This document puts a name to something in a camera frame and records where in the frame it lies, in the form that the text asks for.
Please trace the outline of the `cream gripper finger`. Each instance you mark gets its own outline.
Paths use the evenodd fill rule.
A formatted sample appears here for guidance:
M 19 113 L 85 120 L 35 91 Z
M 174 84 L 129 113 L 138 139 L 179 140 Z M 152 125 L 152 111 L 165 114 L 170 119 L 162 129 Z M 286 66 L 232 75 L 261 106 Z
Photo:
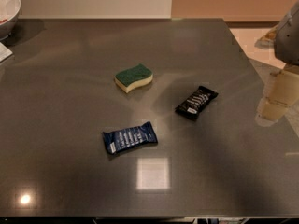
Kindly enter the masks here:
M 299 66 L 287 64 L 271 72 L 261 99 L 261 117 L 277 121 L 299 100 Z

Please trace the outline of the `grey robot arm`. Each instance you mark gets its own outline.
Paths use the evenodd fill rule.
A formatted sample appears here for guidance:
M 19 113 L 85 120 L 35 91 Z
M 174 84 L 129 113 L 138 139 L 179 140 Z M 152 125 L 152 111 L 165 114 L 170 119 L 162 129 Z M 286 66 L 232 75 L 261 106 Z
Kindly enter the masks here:
M 258 117 L 270 122 L 279 120 L 299 99 L 299 2 L 279 22 L 274 52 L 286 66 L 270 74 L 258 106 Z

